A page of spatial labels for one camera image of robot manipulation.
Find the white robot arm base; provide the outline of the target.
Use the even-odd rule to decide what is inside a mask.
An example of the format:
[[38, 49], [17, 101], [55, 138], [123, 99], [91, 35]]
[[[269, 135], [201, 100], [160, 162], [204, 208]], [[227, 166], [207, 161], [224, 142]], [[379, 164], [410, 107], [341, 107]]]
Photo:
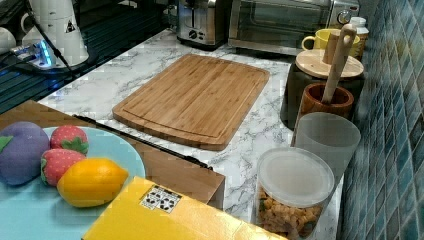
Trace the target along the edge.
[[41, 69], [75, 67], [89, 58], [77, 20], [72, 0], [23, 0], [27, 12], [21, 18], [34, 21], [25, 29], [22, 46], [13, 52], [20, 58], [30, 57], [29, 64]]

